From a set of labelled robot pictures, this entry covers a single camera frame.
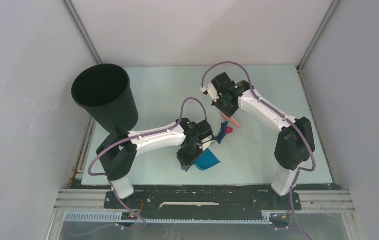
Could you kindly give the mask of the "pink hand brush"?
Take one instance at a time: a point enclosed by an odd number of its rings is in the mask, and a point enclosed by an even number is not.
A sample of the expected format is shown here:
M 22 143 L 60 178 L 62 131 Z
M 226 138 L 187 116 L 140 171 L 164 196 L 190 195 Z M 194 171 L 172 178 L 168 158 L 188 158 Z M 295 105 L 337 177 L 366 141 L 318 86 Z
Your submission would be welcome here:
M 242 129 L 242 126 L 241 124 L 234 118 L 234 117 L 228 117 L 226 114 L 224 114 L 223 112 L 220 112 L 220 116 L 222 118 L 224 118 L 226 121 L 228 121 L 229 123 L 233 124 L 236 128 L 238 129 Z

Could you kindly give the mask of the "blue dustpan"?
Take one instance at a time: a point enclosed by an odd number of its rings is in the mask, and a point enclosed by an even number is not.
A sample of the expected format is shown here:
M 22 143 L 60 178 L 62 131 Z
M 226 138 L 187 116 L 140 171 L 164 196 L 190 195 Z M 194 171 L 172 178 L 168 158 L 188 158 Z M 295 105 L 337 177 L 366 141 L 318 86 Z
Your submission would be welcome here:
M 220 163 L 221 161 L 208 148 L 194 163 L 189 166 L 182 165 L 181 169 L 187 172 L 192 166 L 195 166 L 200 171 L 206 171 Z

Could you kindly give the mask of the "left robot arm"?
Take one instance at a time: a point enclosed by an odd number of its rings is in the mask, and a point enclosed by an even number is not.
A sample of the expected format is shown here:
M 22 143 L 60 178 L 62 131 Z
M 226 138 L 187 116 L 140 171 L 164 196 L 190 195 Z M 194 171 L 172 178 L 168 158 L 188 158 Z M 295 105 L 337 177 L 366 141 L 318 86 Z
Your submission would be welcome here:
M 170 125 L 146 131 L 115 131 L 97 149 L 94 161 L 101 163 L 103 175 L 117 194 L 116 202 L 127 209 L 136 201 L 128 174 L 138 156 L 166 147 L 179 147 L 177 159 L 187 172 L 214 140 L 207 120 L 196 123 L 182 118 Z

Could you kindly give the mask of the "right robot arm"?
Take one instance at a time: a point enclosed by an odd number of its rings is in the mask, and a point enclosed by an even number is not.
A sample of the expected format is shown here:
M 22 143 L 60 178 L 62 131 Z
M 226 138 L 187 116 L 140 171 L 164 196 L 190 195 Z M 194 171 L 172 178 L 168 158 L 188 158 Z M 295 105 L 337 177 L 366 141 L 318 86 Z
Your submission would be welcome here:
M 264 99 L 250 80 L 236 83 L 225 72 L 203 86 L 201 92 L 208 95 L 212 106 L 229 120 L 241 110 L 274 132 L 277 137 L 274 157 L 278 168 L 271 184 L 274 191 L 268 195 L 268 202 L 274 209 L 283 208 L 289 201 L 287 194 L 295 186 L 298 171 L 314 158 L 316 146 L 311 121 L 284 113 Z

